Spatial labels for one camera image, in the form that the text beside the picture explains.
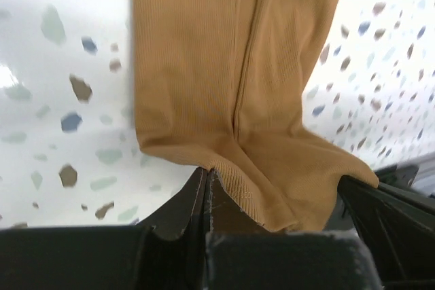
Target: speckled tabletop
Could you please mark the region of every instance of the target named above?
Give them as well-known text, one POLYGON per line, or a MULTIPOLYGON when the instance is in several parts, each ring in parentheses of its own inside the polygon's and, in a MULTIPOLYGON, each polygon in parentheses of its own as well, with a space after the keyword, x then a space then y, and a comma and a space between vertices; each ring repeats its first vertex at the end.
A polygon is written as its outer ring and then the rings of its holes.
MULTIPOLYGON (((434 152, 434 2, 341 0, 305 124, 373 168, 434 152)), ((0 227, 134 223, 193 172, 138 150, 130 12, 0 0, 0 227)))

